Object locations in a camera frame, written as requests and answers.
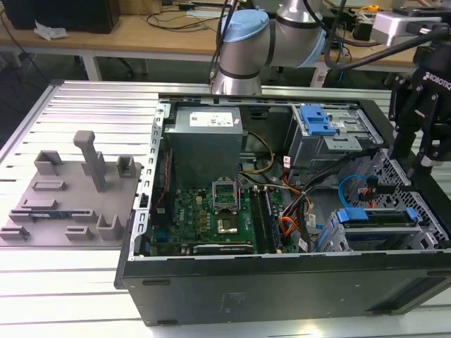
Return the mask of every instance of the yellow wire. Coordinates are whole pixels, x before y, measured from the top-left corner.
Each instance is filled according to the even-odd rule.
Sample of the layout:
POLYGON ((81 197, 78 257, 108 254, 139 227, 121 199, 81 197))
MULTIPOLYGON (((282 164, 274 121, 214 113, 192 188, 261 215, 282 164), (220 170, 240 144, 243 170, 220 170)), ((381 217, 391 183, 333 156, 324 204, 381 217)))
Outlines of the yellow wire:
POLYGON ((263 145, 269 150, 269 152, 271 153, 271 160, 269 161, 269 164, 263 168, 263 169, 256 169, 256 170, 240 170, 238 171, 239 174, 261 174, 261 173, 265 173, 266 171, 268 171, 269 169, 272 168, 273 164, 274 164, 274 153, 271 150, 271 148, 269 147, 269 145, 265 142, 264 139, 262 139, 259 135, 257 135, 254 132, 247 132, 248 134, 253 135, 254 137, 256 137, 261 143, 263 143, 263 145))

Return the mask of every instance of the electronic equipment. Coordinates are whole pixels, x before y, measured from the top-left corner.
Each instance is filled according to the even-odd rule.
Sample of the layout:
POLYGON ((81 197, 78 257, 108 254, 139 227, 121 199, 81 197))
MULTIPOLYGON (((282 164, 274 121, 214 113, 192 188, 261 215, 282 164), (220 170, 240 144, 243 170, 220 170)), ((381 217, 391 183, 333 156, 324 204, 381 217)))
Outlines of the electronic equipment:
POLYGON ((119 20, 118 0, 3 0, 15 29, 30 30, 35 21, 47 27, 110 33, 119 20))
POLYGON ((451 201, 392 143, 372 101, 162 93, 116 286, 148 326, 412 310, 451 283, 451 201))

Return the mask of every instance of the gray plastic peg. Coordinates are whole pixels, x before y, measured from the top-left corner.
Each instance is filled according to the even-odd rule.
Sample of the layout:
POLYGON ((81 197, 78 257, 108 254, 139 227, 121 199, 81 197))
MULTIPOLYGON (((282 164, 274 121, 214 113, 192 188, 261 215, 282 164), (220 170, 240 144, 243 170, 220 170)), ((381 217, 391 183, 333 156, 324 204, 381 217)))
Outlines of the gray plastic peg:
POLYGON ((99 161, 96 149, 94 148, 95 138, 95 134, 90 130, 78 130, 73 138, 73 143, 82 151, 96 190, 102 192, 106 185, 105 170, 102 168, 102 164, 104 163, 99 161))

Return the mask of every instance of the blue plastic tab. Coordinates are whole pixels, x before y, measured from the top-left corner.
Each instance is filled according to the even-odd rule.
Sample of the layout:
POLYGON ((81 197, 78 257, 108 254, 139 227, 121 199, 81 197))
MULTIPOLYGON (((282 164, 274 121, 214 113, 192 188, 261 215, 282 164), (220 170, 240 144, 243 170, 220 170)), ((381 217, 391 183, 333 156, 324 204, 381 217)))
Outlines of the blue plastic tab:
POLYGON ((413 209, 411 206, 406 209, 407 215, 409 215, 410 219, 414 222, 418 222, 418 214, 416 213, 415 209, 413 209))
MULTIPOLYGON (((269 24, 269 17, 266 12, 256 9, 243 9, 236 11, 232 15, 225 31, 224 42, 237 42, 249 39, 260 33, 269 24)), ((226 25, 226 18, 223 18, 221 31, 226 25)))
POLYGON ((309 135, 333 136, 337 132, 332 128, 327 115, 319 105, 301 106, 300 112, 309 135))
POLYGON ((344 208, 337 211, 340 223, 348 220, 368 220, 368 215, 363 208, 344 208))

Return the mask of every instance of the white label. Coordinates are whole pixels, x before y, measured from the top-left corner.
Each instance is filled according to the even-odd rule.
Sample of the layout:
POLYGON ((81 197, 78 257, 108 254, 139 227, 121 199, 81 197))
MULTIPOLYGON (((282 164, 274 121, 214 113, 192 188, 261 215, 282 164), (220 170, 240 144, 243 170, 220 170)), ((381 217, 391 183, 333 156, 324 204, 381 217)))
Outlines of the white label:
POLYGON ((233 127, 232 113, 193 111, 190 127, 233 127))
POLYGON ((290 162, 291 162, 291 158, 289 156, 284 156, 283 157, 283 166, 285 168, 290 169, 290 162))
POLYGON ((345 124, 343 122, 331 122, 330 125, 334 128, 344 128, 345 124))
POLYGON ((312 213, 309 214, 309 219, 305 222, 308 227, 316 227, 316 216, 312 213))
POLYGON ((48 213, 31 213, 30 216, 32 216, 32 217, 50 218, 50 215, 48 213))
POLYGON ((301 248, 305 252, 307 252, 307 249, 309 248, 307 243, 301 237, 299 237, 299 248, 301 248))

